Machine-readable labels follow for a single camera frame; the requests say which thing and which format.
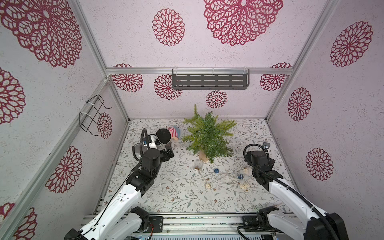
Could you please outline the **string lights with rattan balls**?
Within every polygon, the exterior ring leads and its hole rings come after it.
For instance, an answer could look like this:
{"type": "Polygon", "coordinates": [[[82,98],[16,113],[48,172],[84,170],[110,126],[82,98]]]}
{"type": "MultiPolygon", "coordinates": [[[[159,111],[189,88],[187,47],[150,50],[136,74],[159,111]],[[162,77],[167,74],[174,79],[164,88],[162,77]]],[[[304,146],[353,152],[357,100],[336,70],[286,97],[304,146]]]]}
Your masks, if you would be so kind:
{"type": "Polygon", "coordinates": [[[230,161],[204,163],[195,168],[194,180],[202,182],[202,186],[212,191],[235,190],[249,191],[256,182],[251,177],[251,169],[245,164],[230,161]]]}

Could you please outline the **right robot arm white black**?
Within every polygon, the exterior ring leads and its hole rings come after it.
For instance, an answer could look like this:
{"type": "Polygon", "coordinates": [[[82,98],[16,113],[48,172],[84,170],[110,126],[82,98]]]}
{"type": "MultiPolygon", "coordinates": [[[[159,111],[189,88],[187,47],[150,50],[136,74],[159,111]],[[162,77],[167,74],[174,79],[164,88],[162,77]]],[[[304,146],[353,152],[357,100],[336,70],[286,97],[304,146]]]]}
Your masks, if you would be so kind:
{"type": "Polygon", "coordinates": [[[284,177],[273,169],[275,160],[268,150],[249,151],[244,148],[245,162],[252,167],[252,175],[266,191],[279,198],[289,211],[275,206],[256,213],[256,224],[248,228],[256,231],[281,232],[294,240],[347,240],[349,238],[345,222],[336,213],[311,203],[291,187],[284,177]]]}

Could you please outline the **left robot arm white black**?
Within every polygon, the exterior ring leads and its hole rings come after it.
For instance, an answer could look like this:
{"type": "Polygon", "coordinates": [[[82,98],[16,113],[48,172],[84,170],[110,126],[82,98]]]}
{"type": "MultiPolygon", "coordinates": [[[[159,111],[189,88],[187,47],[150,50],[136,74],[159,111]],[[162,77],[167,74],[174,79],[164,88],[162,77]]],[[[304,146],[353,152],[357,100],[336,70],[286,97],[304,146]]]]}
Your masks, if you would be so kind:
{"type": "Polygon", "coordinates": [[[134,232],[154,230],[150,214],[135,206],[154,184],[163,162],[174,157],[172,149],[148,149],[141,154],[126,181],[107,206],[80,230],[71,229],[65,240],[124,240],[134,232]]]}

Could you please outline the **small green christmas tree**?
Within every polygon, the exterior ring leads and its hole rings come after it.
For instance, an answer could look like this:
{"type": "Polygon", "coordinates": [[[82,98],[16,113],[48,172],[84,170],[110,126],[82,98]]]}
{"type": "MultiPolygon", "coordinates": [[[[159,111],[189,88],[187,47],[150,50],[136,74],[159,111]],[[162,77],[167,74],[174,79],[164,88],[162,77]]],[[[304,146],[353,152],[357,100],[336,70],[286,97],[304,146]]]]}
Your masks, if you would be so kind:
{"type": "Polygon", "coordinates": [[[201,116],[197,106],[194,106],[193,116],[184,119],[184,124],[188,125],[188,134],[182,138],[182,141],[189,144],[187,150],[195,155],[203,153],[211,164],[217,158],[229,158],[234,154],[227,138],[234,135],[230,130],[237,123],[234,120],[219,121],[218,119],[219,116],[215,116],[213,112],[201,116]]]}

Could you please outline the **grey slotted wall shelf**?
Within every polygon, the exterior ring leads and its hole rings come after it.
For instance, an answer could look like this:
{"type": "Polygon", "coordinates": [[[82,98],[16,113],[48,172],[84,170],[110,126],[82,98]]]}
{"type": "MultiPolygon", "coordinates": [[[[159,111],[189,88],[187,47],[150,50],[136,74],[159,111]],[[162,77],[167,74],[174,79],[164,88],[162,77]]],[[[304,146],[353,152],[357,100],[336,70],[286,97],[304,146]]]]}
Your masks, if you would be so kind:
{"type": "Polygon", "coordinates": [[[250,85],[250,73],[249,69],[243,69],[241,73],[186,74],[172,69],[171,80],[175,90],[246,90],[250,85]]]}

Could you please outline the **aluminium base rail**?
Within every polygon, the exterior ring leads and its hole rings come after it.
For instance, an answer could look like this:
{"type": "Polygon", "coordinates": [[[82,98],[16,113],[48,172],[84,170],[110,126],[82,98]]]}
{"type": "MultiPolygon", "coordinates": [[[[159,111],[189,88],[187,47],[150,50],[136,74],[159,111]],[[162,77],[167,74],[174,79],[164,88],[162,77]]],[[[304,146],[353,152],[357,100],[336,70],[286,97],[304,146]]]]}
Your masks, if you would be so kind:
{"type": "Polygon", "coordinates": [[[283,233],[237,230],[239,226],[255,226],[256,213],[241,214],[151,214],[145,232],[129,234],[126,239],[146,240],[290,240],[283,233]]]}

